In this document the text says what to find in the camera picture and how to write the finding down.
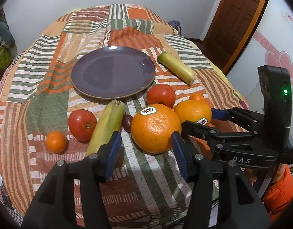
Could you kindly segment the hand holding right gripper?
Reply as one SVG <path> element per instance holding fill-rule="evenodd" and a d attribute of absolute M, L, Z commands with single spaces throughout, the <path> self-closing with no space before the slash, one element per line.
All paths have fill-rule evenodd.
<path fill-rule="evenodd" d="M 279 165 L 279 167 L 276 171 L 276 174 L 273 177 L 272 184 L 277 183 L 282 178 L 282 176 L 284 175 L 285 169 L 286 169 L 285 164 Z M 255 182 L 257 181 L 257 176 L 254 174 L 253 169 L 245 169 L 244 175 L 248 178 L 248 181 L 250 182 L 251 185 L 254 185 Z"/>

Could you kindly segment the orange sleeved forearm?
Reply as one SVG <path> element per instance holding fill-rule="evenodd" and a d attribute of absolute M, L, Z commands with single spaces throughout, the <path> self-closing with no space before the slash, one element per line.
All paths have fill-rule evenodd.
<path fill-rule="evenodd" d="M 270 220 L 274 222 L 287 208 L 293 197 L 293 177 L 289 166 L 281 164 L 272 184 L 263 196 L 263 204 Z"/>

